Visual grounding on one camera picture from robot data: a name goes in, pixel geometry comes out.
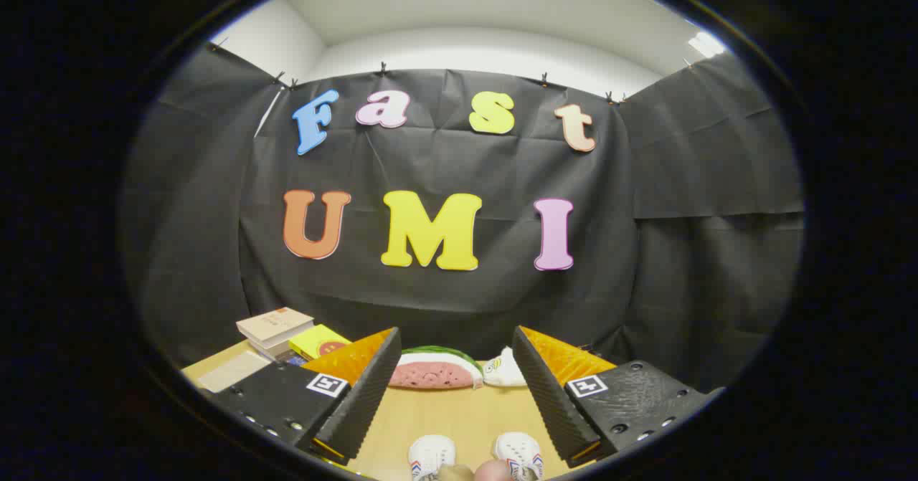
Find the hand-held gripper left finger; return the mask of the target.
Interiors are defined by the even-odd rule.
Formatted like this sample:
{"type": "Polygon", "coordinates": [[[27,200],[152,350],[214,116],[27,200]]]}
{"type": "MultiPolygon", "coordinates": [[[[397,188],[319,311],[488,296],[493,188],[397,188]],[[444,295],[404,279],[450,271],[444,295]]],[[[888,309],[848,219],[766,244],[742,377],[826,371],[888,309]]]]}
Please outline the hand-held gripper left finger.
{"type": "Polygon", "coordinates": [[[272,363],[211,396],[269,439],[347,465],[363,445],[399,363],[393,327],[308,361],[272,363]]]}

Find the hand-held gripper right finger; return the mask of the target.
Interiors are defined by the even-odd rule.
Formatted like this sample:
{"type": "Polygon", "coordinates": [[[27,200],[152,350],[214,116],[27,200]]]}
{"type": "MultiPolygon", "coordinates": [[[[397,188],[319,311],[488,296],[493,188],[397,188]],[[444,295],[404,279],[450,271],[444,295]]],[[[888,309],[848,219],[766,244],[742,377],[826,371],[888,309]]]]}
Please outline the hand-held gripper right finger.
{"type": "Polygon", "coordinates": [[[568,467],[665,437],[724,392],[693,389],[648,361],[611,363],[524,325],[514,330],[512,350],[568,467]]]}

